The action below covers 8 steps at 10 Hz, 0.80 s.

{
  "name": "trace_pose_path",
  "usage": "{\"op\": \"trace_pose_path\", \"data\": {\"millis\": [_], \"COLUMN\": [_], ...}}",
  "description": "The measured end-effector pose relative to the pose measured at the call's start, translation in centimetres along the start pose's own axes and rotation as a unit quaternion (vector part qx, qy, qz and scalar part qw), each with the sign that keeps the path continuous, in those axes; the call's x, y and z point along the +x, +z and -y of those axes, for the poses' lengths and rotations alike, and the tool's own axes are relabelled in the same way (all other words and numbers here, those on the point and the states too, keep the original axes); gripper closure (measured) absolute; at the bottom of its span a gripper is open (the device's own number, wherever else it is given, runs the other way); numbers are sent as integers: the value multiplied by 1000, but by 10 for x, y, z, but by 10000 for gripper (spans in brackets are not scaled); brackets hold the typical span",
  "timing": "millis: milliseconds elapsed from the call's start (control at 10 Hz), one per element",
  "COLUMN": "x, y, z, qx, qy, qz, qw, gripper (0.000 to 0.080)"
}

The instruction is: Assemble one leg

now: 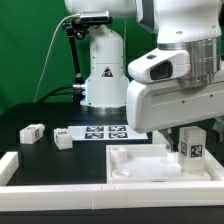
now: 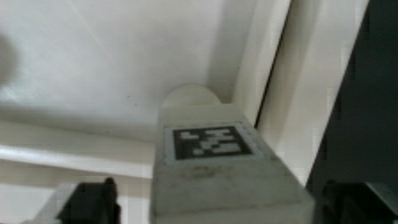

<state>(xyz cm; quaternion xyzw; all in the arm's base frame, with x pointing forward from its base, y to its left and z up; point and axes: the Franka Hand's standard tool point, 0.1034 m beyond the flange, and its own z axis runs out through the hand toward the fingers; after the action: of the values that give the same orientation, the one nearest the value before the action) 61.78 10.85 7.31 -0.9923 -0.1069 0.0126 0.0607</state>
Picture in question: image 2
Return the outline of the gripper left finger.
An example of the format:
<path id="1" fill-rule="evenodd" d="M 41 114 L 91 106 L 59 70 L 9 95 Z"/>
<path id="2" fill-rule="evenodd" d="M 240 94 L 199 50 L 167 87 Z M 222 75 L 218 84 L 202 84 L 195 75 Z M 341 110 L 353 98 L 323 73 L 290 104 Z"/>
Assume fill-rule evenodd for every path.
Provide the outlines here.
<path id="1" fill-rule="evenodd" d="M 114 179 L 107 178 L 101 182 L 64 183 L 37 215 L 23 224 L 121 224 Z"/>

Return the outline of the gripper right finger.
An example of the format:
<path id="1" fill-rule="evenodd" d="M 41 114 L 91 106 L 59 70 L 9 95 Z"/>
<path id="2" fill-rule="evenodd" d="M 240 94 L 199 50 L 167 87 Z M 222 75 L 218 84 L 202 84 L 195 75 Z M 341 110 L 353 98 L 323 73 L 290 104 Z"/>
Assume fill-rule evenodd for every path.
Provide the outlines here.
<path id="1" fill-rule="evenodd" d="M 329 180 L 313 196 L 314 224 L 398 224 L 398 193 L 385 183 Z"/>

